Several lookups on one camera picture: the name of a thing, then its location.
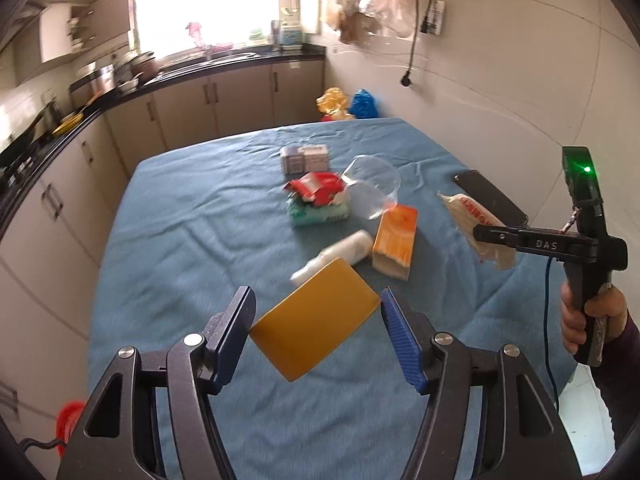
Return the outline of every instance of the yellow sponge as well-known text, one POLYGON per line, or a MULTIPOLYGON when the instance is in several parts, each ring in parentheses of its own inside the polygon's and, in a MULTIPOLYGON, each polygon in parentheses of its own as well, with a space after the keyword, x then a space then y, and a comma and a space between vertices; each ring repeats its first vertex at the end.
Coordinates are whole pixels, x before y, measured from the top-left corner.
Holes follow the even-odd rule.
POLYGON ((251 328, 251 338, 288 380, 302 377, 380 305, 342 258, 332 261, 251 328))

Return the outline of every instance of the sleeve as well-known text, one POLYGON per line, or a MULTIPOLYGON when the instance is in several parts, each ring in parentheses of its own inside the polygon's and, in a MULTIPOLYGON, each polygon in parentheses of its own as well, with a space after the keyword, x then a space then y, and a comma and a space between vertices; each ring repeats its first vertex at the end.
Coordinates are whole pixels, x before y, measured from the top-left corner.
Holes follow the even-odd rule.
POLYGON ((640 333, 631 315, 622 334, 604 345, 602 364, 591 368, 591 375, 609 410, 618 448, 640 413, 640 333))

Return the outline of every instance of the bright window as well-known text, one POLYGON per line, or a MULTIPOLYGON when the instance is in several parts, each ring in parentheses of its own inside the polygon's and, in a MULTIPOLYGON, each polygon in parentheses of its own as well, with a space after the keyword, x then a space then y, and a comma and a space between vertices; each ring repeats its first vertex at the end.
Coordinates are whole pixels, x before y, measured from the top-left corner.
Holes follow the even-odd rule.
POLYGON ((142 52, 157 57, 195 46, 185 27, 199 22, 207 44, 243 43, 258 28, 265 36, 278 19, 278 0, 136 0, 142 52))

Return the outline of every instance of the white tube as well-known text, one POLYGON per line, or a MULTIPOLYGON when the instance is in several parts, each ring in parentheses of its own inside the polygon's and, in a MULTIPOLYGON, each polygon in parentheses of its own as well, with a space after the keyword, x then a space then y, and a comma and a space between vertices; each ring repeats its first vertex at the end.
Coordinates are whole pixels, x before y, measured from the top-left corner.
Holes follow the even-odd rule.
POLYGON ((371 254, 373 238, 364 229, 336 242, 320 251, 320 254, 309 260, 302 269, 291 275, 291 283, 298 287, 314 276, 320 269, 327 266, 336 258, 343 258, 353 266, 371 254))

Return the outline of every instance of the kitchen counter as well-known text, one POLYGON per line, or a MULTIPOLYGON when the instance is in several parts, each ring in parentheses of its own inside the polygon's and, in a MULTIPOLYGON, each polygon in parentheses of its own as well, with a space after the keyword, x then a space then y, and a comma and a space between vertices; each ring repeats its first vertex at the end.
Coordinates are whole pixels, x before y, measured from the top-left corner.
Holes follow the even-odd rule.
POLYGON ((224 55, 238 54, 242 52, 256 52, 260 54, 259 57, 252 57, 249 59, 232 60, 229 62, 223 62, 221 64, 204 64, 197 60, 193 63, 193 70, 184 72, 184 68, 177 70, 176 75, 172 75, 170 72, 166 75, 156 78, 153 81, 145 84, 143 87, 123 96, 118 94, 117 90, 111 91, 108 94, 96 99, 91 106, 84 111, 84 120, 78 124, 69 133, 55 139, 50 144, 41 150, 38 154, 38 161, 33 167, 22 176, 20 181, 16 181, 9 185, 5 192, 0 195, 0 239, 4 235, 9 223, 14 217, 16 211, 20 207, 20 204, 24 200, 27 193, 33 188, 42 173, 50 166, 52 161, 62 152, 62 150, 93 120, 99 117, 102 113, 125 102, 137 99, 151 92, 155 92, 159 89, 166 88, 168 86, 178 84, 190 79, 196 79, 207 75, 217 74, 221 72, 228 72, 229 70, 236 70, 239 68, 248 68, 252 66, 270 65, 280 62, 293 62, 293 61, 310 61, 310 60, 324 60, 325 48, 324 46, 304 44, 302 50, 289 51, 289 52, 274 52, 270 46, 258 46, 252 48, 245 48, 242 50, 225 52, 224 55))

